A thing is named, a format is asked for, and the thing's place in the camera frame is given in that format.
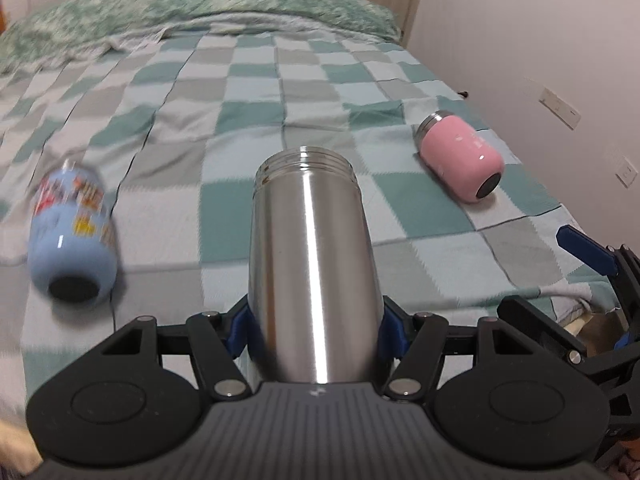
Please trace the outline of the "white wall switch plate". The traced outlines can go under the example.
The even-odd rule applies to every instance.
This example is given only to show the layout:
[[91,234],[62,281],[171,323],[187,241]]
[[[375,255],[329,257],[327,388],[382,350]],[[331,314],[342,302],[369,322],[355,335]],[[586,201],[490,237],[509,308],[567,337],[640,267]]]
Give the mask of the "white wall switch plate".
[[563,101],[557,94],[548,88],[543,88],[539,103],[542,104],[547,110],[566,125],[570,130],[575,130],[578,126],[582,115],[570,106],[567,102]]

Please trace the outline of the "white wall socket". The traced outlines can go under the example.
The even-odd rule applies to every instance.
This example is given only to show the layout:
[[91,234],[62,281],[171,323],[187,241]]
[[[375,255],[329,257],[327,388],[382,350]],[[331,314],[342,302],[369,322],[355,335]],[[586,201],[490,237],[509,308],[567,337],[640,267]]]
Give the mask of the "white wall socket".
[[618,164],[617,169],[615,171],[615,175],[617,179],[620,180],[620,183],[625,188],[631,187],[631,185],[634,183],[634,180],[637,179],[638,174],[639,173],[636,167],[626,157],[623,157],[620,160],[620,163]]

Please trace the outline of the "stainless steel cup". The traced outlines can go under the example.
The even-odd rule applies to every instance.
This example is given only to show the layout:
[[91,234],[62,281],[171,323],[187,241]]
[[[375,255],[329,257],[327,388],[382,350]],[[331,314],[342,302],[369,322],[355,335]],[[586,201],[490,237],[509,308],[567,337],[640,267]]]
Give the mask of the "stainless steel cup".
[[318,146],[279,152],[253,192],[250,357],[265,380],[378,382],[383,296],[355,170]]

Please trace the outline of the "light blue cartoon cup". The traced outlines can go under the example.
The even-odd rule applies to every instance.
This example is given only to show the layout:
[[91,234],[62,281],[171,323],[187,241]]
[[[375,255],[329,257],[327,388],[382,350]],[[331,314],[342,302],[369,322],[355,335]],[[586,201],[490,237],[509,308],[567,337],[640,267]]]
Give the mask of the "light blue cartoon cup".
[[99,175],[73,159],[38,183],[27,265],[32,284],[58,304],[97,304],[115,285],[115,229]]

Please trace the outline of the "green floral quilt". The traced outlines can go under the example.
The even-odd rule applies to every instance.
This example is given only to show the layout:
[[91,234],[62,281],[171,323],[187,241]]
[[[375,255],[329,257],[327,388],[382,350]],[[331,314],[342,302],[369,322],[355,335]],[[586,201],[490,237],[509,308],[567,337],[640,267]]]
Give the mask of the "green floral quilt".
[[1,70],[38,72],[108,50],[131,51],[175,32],[311,30],[397,41],[390,9],[369,0],[66,0],[13,23],[1,36]]

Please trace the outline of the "green checkered blanket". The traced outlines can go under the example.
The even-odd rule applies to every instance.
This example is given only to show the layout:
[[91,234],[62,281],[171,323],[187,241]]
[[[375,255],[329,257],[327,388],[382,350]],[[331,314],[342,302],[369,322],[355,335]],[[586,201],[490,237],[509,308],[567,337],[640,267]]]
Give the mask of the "green checkered blanket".
[[[412,135],[435,110],[471,124],[506,171],[463,205]],[[247,289],[259,165],[285,148],[343,155],[362,192],[382,291],[456,324],[520,294],[560,323],[606,312],[605,278],[556,244],[570,213],[443,81],[390,42],[332,34],[175,32],[1,78],[1,413],[138,315],[183,322]],[[55,307],[26,268],[39,179],[75,159],[99,171],[122,286],[84,312]]]

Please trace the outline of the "pink cup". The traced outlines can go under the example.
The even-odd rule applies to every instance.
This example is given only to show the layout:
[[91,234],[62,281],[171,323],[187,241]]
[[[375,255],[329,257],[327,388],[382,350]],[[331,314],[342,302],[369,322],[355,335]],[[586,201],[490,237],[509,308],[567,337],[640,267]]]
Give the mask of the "pink cup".
[[413,139],[422,162],[463,203],[484,200],[500,183],[501,154],[449,110],[428,115]]

